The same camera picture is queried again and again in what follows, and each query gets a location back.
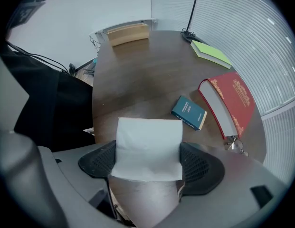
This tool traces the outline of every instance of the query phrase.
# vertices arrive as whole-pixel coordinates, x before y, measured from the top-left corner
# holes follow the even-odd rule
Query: desk
[[[176,119],[170,114],[180,95],[208,112],[202,130],[183,125],[183,141],[224,148],[214,116],[197,91],[199,83],[228,70],[197,57],[177,31],[151,31],[150,38],[111,47],[98,56],[93,88],[96,143],[115,139],[118,117]],[[263,162],[266,139],[257,107],[241,141],[249,156]]]

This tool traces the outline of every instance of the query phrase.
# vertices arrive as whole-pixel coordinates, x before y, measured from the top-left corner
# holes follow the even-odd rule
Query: green notebook
[[[207,59],[214,63],[218,63],[228,69],[232,67],[232,63],[229,61],[227,56],[223,54],[222,51],[194,40],[191,42],[190,45],[191,47],[193,47],[194,51],[199,57]]]

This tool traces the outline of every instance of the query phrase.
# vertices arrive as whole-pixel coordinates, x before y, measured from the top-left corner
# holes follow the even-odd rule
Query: desk lamp
[[[189,20],[189,23],[188,23],[188,25],[187,25],[187,28],[186,28],[186,29],[183,28],[183,29],[182,29],[182,32],[181,32],[181,35],[182,35],[183,39],[184,39],[185,41],[189,42],[189,43],[191,43],[192,40],[195,40],[195,41],[198,41],[198,42],[203,42],[203,41],[201,41],[200,39],[198,39],[198,38],[196,37],[196,35],[194,34],[194,32],[190,32],[190,31],[189,31],[190,24],[191,24],[191,19],[192,19],[192,17],[193,17],[194,9],[195,9],[195,6],[196,6],[196,2],[197,2],[197,0],[194,0],[194,5],[193,5],[193,8],[192,8],[192,10],[191,10],[190,20]]]

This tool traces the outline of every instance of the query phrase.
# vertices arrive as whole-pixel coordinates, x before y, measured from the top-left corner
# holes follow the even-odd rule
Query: floor
[[[87,65],[86,67],[84,67],[84,68],[80,69],[79,71],[77,71],[75,77],[78,78],[78,79],[81,79],[82,81],[89,84],[90,86],[93,86],[93,84],[94,84],[94,76],[84,74],[84,73],[87,72],[87,71],[85,71],[85,69],[88,69],[88,67],[89,67],[89,65]]]

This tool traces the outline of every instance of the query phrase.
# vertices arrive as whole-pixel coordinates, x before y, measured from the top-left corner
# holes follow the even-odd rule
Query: lamp base
[[[188,43],[191,43],[192,40],[203,43],[202,40],[200,40],[198,37],[196,37],[195,35],[193,35],[192,33],[188,32],[188,31],[182,31],[181,35],[182,35],[182,38],[185,41],[187,41]]]

